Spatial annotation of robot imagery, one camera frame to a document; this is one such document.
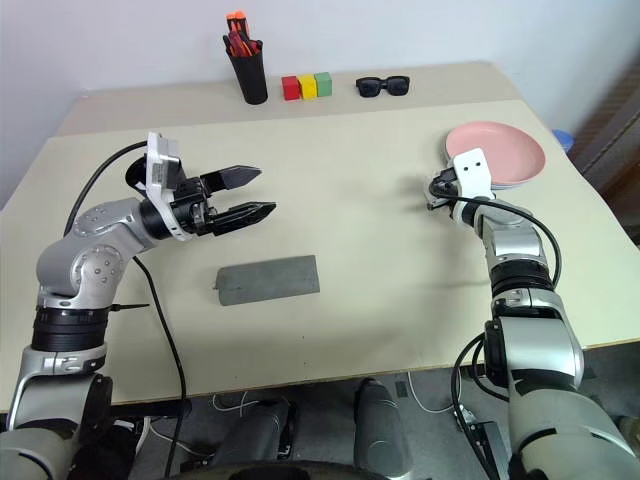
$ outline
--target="sunglasses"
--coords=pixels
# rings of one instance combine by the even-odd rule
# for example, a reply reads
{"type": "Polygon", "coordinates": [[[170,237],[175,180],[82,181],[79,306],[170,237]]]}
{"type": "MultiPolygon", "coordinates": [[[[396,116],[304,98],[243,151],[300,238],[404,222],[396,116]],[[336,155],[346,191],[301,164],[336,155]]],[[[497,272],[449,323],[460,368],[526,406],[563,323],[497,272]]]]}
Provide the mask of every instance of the sunglasses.
{"type": "Polygon", "coordinates": [[[378,77],[363,77],[356,80],[356,87],[361,97],[377,97],[383,88],[389,92],[389,95],[406,95],[409,91],[409,77],[395,75],[386,80],[378,77]]]}

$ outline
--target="white cable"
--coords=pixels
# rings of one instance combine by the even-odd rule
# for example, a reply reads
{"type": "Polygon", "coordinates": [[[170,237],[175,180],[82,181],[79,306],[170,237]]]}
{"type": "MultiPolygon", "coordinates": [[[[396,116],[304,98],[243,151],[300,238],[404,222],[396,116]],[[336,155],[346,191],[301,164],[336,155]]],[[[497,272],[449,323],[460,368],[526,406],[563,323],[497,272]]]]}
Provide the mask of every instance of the white cable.
{"type": "MultiPolygon", "coordinates": [[[[158,432],[155,428],[153,428],[153,425],[151,423],[149,423],[149,430],[151,430],[151,433],[153,433],[156,437],[166,440],[167,442],[173,442],[173,438],[158,432]]],[[[204,457],[204,458],[213,457],[213,454],[211,453],[200,453],[200,452],[196,452],[195,450],[191,450],[189,447],[187,447],[184,443],[180,441],[176,442],[176,445],[184,449],[185,451],[189,452],[190,454],[196,455],[197,457],[204,457]]]]}
{"type": "Polygon", "coordinates": [[[138,455],[138,452],[140,452],[142,444],[147,439],[147,435],[149,435],[149,427],[151,427],[151,417],[144,417],[144,423],[142,424],[142,433],[140,434],[138,443],[136,443],[136,455],[138,455]]]}
{"type": "Polygon", "coordinates": [[[242,417],[242,407],[244,405],[244,399],[247,398],[247,392],[242,394],[242,398],[240,399],[240,416],[242,417]]]}
{"type": "Polygon", "coordinates": [[[244,400],[245,400],[245,398],[247,398],[247,393],[249,393],[249,392],[244,392],[244,394],[242,395],[242,400],[240,400],[240,405],[235,405],[233,407],[219,407],[218,404],[216,404],[216,397],[218,396],[217,394],[215,394],[211,398],[211,403],[213,405],[213,408],[215,408],[219,412],[232,412],[234,410],[240,410],[240,416],[242,416],[242,409],[244,407],[248,407],[250,405],[255,405],[256,403],[260,403],[260,400],[253,400],[251,402],[246,402],[245,403],[244,400]]]}
{"type": "MultiPolygon", "coordinates": [[[[439,410],[431,410],[424,405],[422,402],[418,400],[418,396],[416,395],[416,391],[413,389],[413,382],[411,381],[411,372],[407,372],[407,378],[409,379],[409,390],[411,390],[411,395],[413,395],[413,399],[416,401],[418,406],[427,413],[444,413],[453,409],[453,403],[448,407],[441,408],[439,410]]],[[[460,402],[460,397],[462,396],[462,379],[460,377],[460,372],[458,372],[458,402],[460,402]]]]}

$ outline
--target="pen holder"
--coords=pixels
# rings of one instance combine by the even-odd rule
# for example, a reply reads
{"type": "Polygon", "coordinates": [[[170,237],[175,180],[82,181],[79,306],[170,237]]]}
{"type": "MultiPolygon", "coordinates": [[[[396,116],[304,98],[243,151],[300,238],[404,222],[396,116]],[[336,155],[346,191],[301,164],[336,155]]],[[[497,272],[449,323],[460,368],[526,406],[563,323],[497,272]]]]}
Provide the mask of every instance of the pen holder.
{"type": "Polygon", "coordinates": [[[267,81],[264,78],[262,52],[250,57],[232,57],[231,65],[244,95],[244,100],[251,105],[259,105],[267,101],[267,81]]]}

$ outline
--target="beige table surface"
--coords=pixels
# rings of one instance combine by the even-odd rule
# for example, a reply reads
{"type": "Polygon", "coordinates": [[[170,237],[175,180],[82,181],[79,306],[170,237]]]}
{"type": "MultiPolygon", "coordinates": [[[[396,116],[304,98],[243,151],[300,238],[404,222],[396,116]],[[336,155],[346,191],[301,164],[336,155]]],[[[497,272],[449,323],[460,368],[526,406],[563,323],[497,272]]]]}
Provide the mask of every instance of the beige table surface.
{"type": "MultiPolygon", "coordinates": [[[[245,188],[216,194],[217,207],[278,204],[259,225],[186,244],[167,240],[142,256],[172,325],[189,394],[451,365],[489,319],[490,287],[481,241],[446,212],[427,213],[423,185],[442,167],[443,136],[471,120],[519,127],[545,151],[542,174],[499,197],[532,210],[556,234],[565,261],[558,291],[580,342],[640,338],[640,253],[522,100],[171,126],[160,130],[180,141],[188,175],[236,163],[263,169],[245,188]],[[220,267],[307,254],[317,257],[320,293],[220,306],[213,290],[220,267]]],[[[1,409],[9,406],[20,352],[31,338],[40,252],[61,235],[95,167],[146,133],[51,138],[5,208],[1,409]]],[[[85,206],[134,196],[123,175],[135,158],[109,169],[85,206]]],[[[151,301],[135,266],[116,301],[151,301]]],[[[178,394],[153,309],[112,314],[107,341],[102,373],[114,379],[114,402],[178,394]]]]}

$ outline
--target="pink plate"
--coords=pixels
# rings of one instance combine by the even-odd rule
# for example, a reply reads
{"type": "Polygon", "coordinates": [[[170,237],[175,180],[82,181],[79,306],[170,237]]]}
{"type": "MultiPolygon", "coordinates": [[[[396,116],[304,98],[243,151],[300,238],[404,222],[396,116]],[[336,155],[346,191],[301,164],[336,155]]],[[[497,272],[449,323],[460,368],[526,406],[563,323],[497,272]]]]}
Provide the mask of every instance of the pink plate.
{"type": "Polygon", "coordinates": [[[542,147],[522,130],[497,122],[471,122],[454,128],[445,144],[449,158],[481,148],[494,186],[528,182],[546,162],[542,147]]]}

